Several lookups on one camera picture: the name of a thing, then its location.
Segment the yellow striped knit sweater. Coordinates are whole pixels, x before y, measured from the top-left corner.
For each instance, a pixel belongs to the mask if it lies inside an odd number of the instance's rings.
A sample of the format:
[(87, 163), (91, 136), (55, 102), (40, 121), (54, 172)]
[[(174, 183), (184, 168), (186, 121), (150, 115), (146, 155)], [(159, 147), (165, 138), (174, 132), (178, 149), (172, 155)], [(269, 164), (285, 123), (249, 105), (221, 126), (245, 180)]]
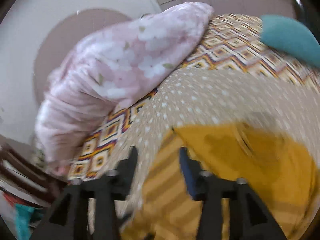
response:
[(178, 150), (220, 178), (245, 178), (265, 202), (288, 239), (299, 239), (319, 199), (319, 171), (302, 144), (283, 133), (230, 123), (184, 126), (168, 132), (142, 186), (142, 207), (122, 239), (194, 239), (201, 203), (187, 194)]

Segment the dark wooden chair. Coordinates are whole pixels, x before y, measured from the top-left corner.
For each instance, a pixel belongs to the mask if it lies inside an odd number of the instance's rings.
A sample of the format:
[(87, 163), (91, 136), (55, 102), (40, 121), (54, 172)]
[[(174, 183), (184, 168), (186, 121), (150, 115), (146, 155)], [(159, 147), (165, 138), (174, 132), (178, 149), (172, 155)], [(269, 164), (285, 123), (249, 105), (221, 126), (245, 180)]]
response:
[(68, 185), (29, 163), (8, 144), (1, 144), (1, 176), (25, 193), (49, 204)]

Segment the beige dotted quilt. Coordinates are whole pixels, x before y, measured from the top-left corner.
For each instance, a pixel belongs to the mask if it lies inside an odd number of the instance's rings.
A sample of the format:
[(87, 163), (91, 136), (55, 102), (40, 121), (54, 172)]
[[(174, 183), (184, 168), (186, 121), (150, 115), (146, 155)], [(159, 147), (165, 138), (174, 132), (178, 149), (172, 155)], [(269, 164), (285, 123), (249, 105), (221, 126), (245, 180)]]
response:
[(131, 192), (116, 211), (133, 214), (142, 207), (142, 186), (168, 132), (184, 126), (218, 126), (243, 122), (257, 129), (283, 133), (306, 147), (319, 171), (319, 95), (271, 77), (236, 70), (182, 68), (172, 72), (117, 141), (105, 173), (138, 150)]

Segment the pink floral comforter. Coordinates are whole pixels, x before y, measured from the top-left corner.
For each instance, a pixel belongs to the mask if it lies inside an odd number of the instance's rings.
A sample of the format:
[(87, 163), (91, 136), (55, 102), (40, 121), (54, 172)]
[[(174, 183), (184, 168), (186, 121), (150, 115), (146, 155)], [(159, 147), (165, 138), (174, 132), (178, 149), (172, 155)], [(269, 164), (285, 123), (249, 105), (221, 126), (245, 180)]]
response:
[(65, 176), (84, 138), (115, 108), (156, 88), (196, 48), (214, 15), (185, 2), (80, 40), (47, 79), (35, 134), (48, 170)]

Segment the round mauve headboard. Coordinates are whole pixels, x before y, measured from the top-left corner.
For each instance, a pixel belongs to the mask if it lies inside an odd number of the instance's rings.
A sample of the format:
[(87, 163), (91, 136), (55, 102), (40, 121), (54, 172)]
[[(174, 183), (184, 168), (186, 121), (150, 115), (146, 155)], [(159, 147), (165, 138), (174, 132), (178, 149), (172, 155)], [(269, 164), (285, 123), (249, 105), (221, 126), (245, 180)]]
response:
[(125, 14), (109, 9), (87, 9), (59, 22), (44, 39), (34, 60), (34, 94), (43, 101), (47, 77), (59, 67), (68, 52), (87, 35), (109, 25), (129, 21)]

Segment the colourful diamond pattern blanket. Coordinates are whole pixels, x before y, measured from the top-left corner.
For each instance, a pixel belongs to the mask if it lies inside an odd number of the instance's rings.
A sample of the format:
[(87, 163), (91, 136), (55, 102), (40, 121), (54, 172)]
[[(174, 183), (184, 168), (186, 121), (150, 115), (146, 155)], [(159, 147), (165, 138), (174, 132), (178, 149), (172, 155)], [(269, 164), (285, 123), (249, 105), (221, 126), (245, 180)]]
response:
[[(197, 48), (180, 67), (206, 70), (238, 70), (253, 76), (280, 79), (319, 93), (319, 70), (294, 57), (267, 48), (259, 40), (261, 19), (242, 14), (215, 16)], [(110, 112), (102, 125), (84, 140), (80, 156), (73, 163), (68, 178), (96, 177), (107, 162), (117, 141), (152, 99), (157, 90), (127, 109)]]

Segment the teal pillow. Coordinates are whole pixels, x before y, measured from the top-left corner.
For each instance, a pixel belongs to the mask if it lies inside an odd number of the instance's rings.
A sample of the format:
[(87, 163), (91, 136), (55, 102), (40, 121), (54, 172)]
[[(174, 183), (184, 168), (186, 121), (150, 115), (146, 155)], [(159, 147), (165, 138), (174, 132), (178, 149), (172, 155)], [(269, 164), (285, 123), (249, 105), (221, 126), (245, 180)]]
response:
[(319, 68), (319, 43), (302, 23), (280, 15), (263, 15), (260, 41)]

